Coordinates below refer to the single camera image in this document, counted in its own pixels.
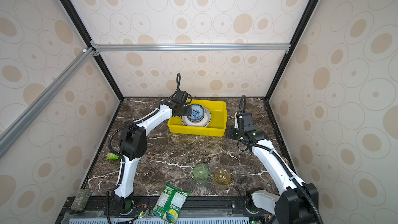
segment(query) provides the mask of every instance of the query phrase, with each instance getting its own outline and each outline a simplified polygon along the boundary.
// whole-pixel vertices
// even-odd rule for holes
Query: marble countertop
[[[239,98],[196,98],[212,101],[225,101],[228,111],[228,124],[234,124],[234,114],[239,106]],[[127,98],[117,113],[110,134],[124,124],[139,119],[157,107],[160,98]],[[257,130],[264,130],[281,154],[272,131],[262,99],[247,98],[246,112],[251,112]],[[190,195],[238,195],[234,187],[244,194],[246,190],[262,187],[278,194],[275,183],[260,160],[250,151],[241,152],[236,141],[225,137],[197,136],[171,133],[167,122],[162,122],[147,137],[148,149],[142,156],[134,179],[136,196],[159,195],[166,183]],[[119,135],[113,141],[115,150]],[[100,151],[100,156],[89,176],[87,189],[93,196],[104,196],[108,188],[114,187],[117,181],[120,163],[118,160],[106,161],[107,143]],[[192,176],[193,167],[204,163],[210,167],[207,182],[198,184]],[[232,174],[228,187],[220,187],[214,180],[218,168],[226,168]]]

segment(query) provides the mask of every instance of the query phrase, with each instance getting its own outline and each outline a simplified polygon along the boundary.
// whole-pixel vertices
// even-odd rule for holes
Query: green glass cup
[[[198,183],[204,183],[207,181],[210,175],[209,167],[203,163],[195,165],[193,168],[193,177]]]

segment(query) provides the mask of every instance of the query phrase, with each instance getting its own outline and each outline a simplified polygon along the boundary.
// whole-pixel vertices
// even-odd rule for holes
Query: blue and white bowl
[[[192,114],[181,116],[181,120],[187,127],[207,127],[211,121],[211,113],[204,106],[192,104]]]
[[[193,123],[200,122],[205,116],[204,108],[198,104],[192,104],[191,106],[192,106],[192,113],[190,116],[187,116],[187,118]]]

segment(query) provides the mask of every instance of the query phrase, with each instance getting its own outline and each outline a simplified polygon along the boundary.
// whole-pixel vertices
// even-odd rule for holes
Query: snack bag
[[[113,153],[108,152],[108,155],[106,156],[105,161],[107,161],[109,159],[119,159],[119,157]]]
[[[181,207],[188,195],[189,192],[166,184],[152,212],[163,220],[176,224]]]

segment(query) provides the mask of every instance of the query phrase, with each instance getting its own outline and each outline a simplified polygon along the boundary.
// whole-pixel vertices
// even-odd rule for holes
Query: wallpaper
[[[102,52],[125,97],[169,96],[176,76],[192,96],[264,96],[284,50]]]
[[[397,0],[321,0],[271,98],[325,223],[396,223]]]
[[[0,223],[53,224],[76,195],[119,103],[95,64],[85,62],[0,159]]]
[[[74,0],[99,44],[290,42],[308,0]]]
[[[0,0],[0,135],[85,47],[57,0]]]

